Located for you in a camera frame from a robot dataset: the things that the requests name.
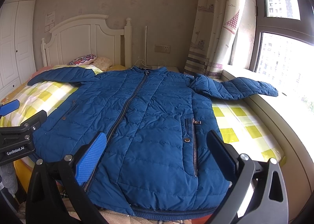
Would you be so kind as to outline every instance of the wardrobe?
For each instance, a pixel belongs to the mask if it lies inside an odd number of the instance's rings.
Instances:
[[[33,14],[36,0],[5,0],[0,8],[0,100],[36,72]]]

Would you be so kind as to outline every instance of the blue jacket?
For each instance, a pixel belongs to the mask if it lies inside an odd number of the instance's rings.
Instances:
[[[220,83],[166,68],[95,76],[90,69],[66,67],[43,72],[28,85],[41,81],[80,87],[34,133],[36,158],[59,161],[103,131],[107,146],[88,197],[103,208],[157,220],[208,215],[225,196],[229,182],[206,145],[210,130],[221,136],[210,98],[278,95],[264,82]]]

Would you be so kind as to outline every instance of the silver bolt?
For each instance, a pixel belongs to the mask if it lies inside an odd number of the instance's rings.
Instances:
[[[43,163],[44,161],[40,158],[40,159],[38,159],[37,161],[36,161],[36,165],[41,165],[42,163]]]
[[[241,155],[240,155],[240,158],[241,158],[242,160],[249,160],[249,156],[248,156],[247,154],[245,154],[245,153],[241,154]]]
[[[72,155],[65,155],[64,160],[65,161],[71,161],[72,160]]]
[[[275,165],[275,164],[277,164],[277,159],[275,159],[275,158],[270,158],[270,162]]]

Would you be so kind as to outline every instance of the checkered blanket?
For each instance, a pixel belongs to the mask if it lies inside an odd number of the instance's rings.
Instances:
[[[268,161],[276,158],[285,162],[283,150],[260,118],[243,101],[212,99],[213,110],[225,143],[236,151],[246,153],[251,159]]]
[[[53,69],[65,67],[66,65],[57,65]],[[102,71],[93,65],[80,66],[86,69],[92,69],[95,74]],[[0,127],[19,126],[41,110],[45,110],[47,115],[52,113],[61,105],[69,95],[78,88],[69,83],[60,82],[41,82],[33,86],[24,87],[13,99],[20,101],[20,108],[0,119]]]

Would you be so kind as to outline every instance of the white paper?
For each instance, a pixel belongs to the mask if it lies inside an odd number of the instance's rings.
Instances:
[[[50,12],[45,16],[45,25],[50,25],[55,22],[56,12]]]

